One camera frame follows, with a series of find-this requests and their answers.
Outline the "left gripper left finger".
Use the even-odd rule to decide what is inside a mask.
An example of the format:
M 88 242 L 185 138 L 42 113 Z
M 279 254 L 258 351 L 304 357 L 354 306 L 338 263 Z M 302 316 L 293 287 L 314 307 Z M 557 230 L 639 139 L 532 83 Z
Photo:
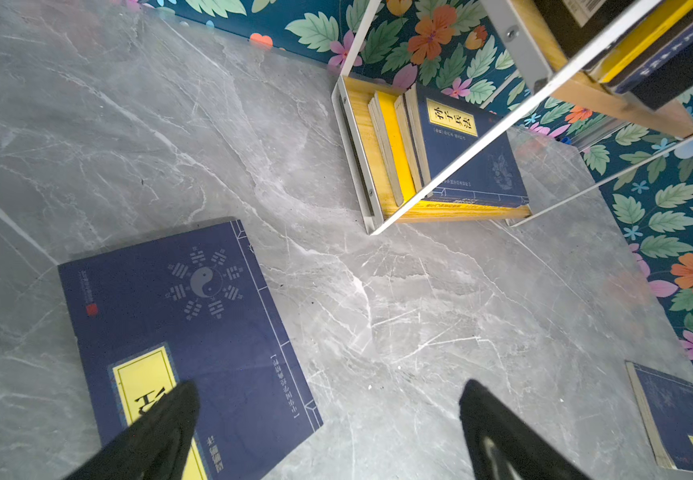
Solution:
M 196 382 L 182 382 L 68 477 L 180 479 L 198 414 L 200 397 Z

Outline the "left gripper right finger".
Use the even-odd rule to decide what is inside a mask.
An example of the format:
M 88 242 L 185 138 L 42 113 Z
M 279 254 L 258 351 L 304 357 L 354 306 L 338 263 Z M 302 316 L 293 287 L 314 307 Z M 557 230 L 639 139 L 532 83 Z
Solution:
M 470 379 L 460 420 L 477 479 L 586 479 L 482 383 Z

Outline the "black book white characters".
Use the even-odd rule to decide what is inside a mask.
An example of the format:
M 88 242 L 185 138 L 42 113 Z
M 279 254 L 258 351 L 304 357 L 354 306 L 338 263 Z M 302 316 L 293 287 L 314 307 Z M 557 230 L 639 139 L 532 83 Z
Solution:
M 693 86 L 693 43 L 637 85 L 631 93 L 650 110 L 659 110 Z

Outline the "dark portrait book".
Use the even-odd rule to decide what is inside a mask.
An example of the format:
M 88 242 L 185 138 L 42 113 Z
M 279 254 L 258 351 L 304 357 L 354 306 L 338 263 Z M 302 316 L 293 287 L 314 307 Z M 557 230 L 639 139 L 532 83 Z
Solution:
M 692 44 L 693 9 L 607 83 L 606 90 L 618 95 L 631 91 Z

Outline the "yellow cartoon cover book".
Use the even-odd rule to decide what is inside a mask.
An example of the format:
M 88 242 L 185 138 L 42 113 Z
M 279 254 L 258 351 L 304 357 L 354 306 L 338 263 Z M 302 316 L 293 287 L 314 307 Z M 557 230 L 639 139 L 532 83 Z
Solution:
M 693 10 L 693 0 L 662 1 L 588 73 L 600 84 L 612 81 L 642 53 Z

